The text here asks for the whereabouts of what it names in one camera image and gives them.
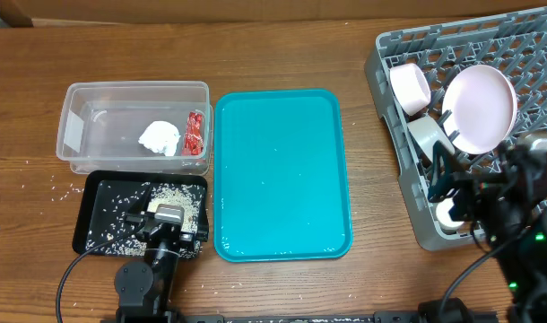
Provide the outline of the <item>pink small bowl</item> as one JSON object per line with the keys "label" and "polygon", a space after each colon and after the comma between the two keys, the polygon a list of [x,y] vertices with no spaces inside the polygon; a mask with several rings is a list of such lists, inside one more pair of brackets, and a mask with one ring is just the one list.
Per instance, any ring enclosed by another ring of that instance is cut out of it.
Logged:
{"label": "pink small bowl", "polygon": [[416,64],[392,67],[390,83],[394,96],[407,115],[413,116],[430,104],[429,84]]}

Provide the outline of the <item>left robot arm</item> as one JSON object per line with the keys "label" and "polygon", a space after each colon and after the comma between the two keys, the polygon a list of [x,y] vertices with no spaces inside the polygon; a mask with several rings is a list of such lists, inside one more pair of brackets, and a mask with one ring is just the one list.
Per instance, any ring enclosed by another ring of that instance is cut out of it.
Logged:
{"label": "left robot arm", "polygon": [[169,306],[173,279],[181,259],[195,258],[208,241],[209,223],[204,212],[187,215],[179,205],[148,210],[152,186],[131,205],[125,221],[136,226],[134,236],[146,244],[143,259],[125,263],[115,276],[118,308],[115,321],[184,322],[185,317]]}

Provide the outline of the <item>white cup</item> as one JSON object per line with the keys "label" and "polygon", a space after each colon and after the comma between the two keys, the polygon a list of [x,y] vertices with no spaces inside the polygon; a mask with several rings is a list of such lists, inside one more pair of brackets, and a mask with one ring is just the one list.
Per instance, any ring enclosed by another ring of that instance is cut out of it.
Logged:
{"label": "white cup", "polygon": [[464,224],[462,221],[454,221],[449,211],[454,206],[452,198],[446,198],[435,206],[435,217],[441,229],[444,231],[456,231]]}

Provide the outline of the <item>red foil wrapper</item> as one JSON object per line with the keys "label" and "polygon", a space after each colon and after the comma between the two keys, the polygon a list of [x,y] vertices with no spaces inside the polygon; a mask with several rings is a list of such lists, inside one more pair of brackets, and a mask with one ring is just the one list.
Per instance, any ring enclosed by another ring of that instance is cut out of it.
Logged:
{"label": "red foil wrapper", "polygon": [[201,133],[201,125],[204,116],[201,113],[190,112],[187,119],[187,129],[184,134],[182,154],[185,156],[197,156],[204,148],[204,139]]}

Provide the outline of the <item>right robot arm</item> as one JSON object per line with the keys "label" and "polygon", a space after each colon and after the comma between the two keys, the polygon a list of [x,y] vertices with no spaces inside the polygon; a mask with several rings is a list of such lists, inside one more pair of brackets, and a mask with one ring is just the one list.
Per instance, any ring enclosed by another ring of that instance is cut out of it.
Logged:
{"label": "right robot arm", "polygon": [[457,222],[480,225],[489,246],[449,285],[438,301],[418,308],[420,322],[493,322],[454,297],[454,290],[476,268],[493,258],[512,294],[511,322],[547,322],[547,138],[531,134],[513,145],[500,144],[499,173],[467,172],[442,143],[433,146],[428,199],[452,199],[448,211]]}

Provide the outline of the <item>grey small bowl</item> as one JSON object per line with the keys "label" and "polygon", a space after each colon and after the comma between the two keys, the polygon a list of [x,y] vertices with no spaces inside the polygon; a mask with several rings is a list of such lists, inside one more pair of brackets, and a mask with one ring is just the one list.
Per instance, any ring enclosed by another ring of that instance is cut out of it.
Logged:
{"label": "grey small bowl", "polygon": [[430,162],[433,161],[433,147],[437,141],[440,141],[450,153],[455,153],[455,148],[447,135],[432,117],[418,118],[408,124],[408,129]]}

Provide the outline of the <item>white tissue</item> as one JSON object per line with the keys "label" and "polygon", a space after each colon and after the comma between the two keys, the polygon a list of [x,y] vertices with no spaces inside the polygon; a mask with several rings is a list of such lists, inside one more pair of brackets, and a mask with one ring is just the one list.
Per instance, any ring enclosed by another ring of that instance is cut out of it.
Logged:
{"label": "white tissue", "polygon": [[138,143],[153,153],[174,156],[181,135],[179,130],[167,121],[153,121],[142,133]]}

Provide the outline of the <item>white round plate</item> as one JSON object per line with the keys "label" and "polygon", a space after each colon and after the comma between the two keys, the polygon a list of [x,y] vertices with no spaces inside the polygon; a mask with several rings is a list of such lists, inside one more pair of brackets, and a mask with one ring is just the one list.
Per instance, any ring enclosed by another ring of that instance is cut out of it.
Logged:
{"label": "white round plate", "polygon": [[517,95],[500,70],[472,65],[450,82],[442,111],[448,114],[443,122],[445,132],[457,133],[454,147],[468,154],[488,153],[511,133],[517,118]]}

